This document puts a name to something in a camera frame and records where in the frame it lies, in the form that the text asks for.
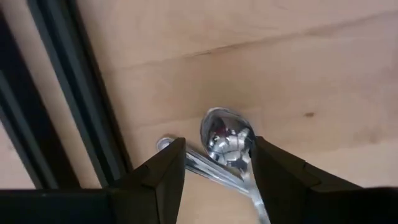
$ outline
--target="metal spoon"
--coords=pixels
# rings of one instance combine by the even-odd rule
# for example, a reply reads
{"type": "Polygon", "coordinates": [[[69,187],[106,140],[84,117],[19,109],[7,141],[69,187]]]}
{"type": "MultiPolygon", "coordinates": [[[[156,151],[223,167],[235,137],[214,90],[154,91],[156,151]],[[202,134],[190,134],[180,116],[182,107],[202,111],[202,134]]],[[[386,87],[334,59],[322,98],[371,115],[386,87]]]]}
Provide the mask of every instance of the metal spoon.
{"type": "MultiPolygon", "coordinates": [[[[157,141],[156,148],[158,151],[166,148],[174,138],[162,138],[157,141]]],[[[196,174],[201,175],[209,180],[215,181],[226,187],[235,189],[240,193],[249,196],[249,190],[244,187],[244,182],[239,177],[233,175],[230,171],[215,164],[210,158],[197,153],[191,146],[186,147],[187,157],[185,160],[185,168],[196,174]]]]}
{"type": "Polygon", "coordinates": [[[229,109],[212,108],[201,122],[200,136],[212,159],[240,172],[259,215],[259,223],[270,223],[257,185],[251,180],[249,153],[256,136],[250,123],[229,109]]]}

